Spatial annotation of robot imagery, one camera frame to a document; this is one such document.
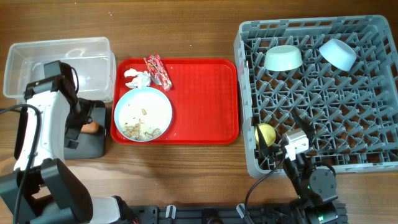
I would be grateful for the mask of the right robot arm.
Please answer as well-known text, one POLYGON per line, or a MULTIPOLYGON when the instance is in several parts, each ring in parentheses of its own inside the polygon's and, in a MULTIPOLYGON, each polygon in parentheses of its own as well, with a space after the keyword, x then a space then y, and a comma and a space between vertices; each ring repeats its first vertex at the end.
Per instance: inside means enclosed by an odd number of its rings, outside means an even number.
POLYGON ((290 179, 297 198, 289 203, 290 218, 294 223, 331 223, 339 218, 334 204, 336 193, 336 171, 324 162, 310 162, 305 153, 312 147, 315 129, 293 112, 298 128, 282 136, 279 147, 267 144, 260 126, 256 125, 259 151, 262 156, 278 164, 256 182, 260 184, 277 169, 283 168, 290 179))

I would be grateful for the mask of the light blue bowl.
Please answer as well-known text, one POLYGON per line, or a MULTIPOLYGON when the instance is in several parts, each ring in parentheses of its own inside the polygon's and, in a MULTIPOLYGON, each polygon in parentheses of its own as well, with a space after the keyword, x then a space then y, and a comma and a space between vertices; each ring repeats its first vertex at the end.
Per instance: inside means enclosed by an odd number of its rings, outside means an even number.
POLYGON ((319 48, 321 56, 334 67, 348 72, 356 61, 355 51, 338 39, 330 39, 319 48))

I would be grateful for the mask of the white tissue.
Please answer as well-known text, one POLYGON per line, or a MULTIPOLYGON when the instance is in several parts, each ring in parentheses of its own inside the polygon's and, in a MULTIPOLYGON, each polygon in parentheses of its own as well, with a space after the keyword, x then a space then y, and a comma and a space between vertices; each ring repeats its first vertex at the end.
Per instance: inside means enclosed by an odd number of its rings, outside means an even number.
POLYGON ((130 82, 126 83, 126 86, 130 89, 147 87, 150 86, 151 83, 151 77, 147 71, 140 72, 130 68, 124 72, 124 77, 132 78, 130 82))

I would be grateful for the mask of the orange carrot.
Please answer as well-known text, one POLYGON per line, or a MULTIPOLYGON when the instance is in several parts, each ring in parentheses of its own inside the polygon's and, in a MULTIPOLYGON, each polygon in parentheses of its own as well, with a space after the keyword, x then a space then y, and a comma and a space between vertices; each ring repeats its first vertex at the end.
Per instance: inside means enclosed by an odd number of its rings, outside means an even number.
POLYGON ((88 124, 84 124, 81 128, 81 133, 84 134, 95 134, 98 132, 100 126, 96 122, 91 122, 88 124))

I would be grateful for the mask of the yellow cup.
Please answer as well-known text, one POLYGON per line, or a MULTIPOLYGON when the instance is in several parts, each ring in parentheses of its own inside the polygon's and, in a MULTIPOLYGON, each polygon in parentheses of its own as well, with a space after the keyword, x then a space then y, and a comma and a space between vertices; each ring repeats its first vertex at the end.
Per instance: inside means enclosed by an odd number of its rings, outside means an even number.
POLYGON ((257 128, 259 128, 259 130, 261 131, 262 137, 264 138, 267 146, 272 146, 275 143, 277 137, 275 129, 267 123, 257 124, 254 128, 255 140, 257 145, 259 145, 259 133, 257 128))

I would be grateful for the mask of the green bowl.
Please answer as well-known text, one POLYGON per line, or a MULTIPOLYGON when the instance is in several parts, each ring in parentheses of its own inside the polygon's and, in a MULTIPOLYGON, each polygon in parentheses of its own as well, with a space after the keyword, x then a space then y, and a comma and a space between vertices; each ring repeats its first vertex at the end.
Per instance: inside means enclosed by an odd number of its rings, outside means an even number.
POLYGON ((264 68, 274 72, 293 70, 302 64, 301 52, 293 45, 273 47, 266 52, 264 59, 264 68))

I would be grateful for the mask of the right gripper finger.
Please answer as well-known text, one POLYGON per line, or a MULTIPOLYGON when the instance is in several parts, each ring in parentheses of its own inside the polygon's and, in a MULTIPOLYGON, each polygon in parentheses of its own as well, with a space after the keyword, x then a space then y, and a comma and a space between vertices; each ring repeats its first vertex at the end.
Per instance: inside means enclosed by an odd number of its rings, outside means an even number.
POLYGON ((259 148, 267 148, 267 126, 265 124, 257 124, 255 131, 257 133, 257 145, 259 148))
POLYGON ((310 123, 306 122, 304 119, 302 119, 295 110, 293 110, 292 116, 295 123, 299 126, 299 128, 304 131, 307 137, 309 139, 313 139, 315 137, 315 129, 313 128, 313 126, 310 123))

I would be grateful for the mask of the red snack wrapper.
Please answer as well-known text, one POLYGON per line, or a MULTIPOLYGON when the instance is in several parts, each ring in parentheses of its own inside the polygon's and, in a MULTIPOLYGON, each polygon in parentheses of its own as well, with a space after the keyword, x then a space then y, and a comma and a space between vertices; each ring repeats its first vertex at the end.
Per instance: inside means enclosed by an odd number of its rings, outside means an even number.
POLYGON ((156 85, 161 86, 165 91, 171 90, 172 82, 160 56, 158 54, 150 55, 144 57, 144 61, 147 65, 152 81, 156 85))

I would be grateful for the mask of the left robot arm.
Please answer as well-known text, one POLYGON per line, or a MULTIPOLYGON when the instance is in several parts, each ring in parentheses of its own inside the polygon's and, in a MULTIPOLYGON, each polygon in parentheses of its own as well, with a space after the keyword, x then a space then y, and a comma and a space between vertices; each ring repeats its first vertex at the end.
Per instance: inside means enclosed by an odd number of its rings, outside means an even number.
POLYGON ((11 174, 1 177, 1 198, 13 223, 132 223, 134 214, 117 196, 91 197, 64 163, 65 135, 77 138, 91 118, 80 108, 76 70, 59 60, 44 65, 45 77, 29 83, 11 174))

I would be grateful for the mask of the light blue plate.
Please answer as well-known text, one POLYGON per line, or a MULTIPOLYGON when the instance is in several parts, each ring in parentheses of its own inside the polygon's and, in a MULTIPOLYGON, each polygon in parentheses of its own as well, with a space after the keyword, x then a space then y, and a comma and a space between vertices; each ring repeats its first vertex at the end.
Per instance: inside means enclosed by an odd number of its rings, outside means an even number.
POLYGON ((114 107, 114 124, 122 136, 133 142, 159 138, 171 124, 170 100, 158 89, 135 88, 125 93, 114 107))

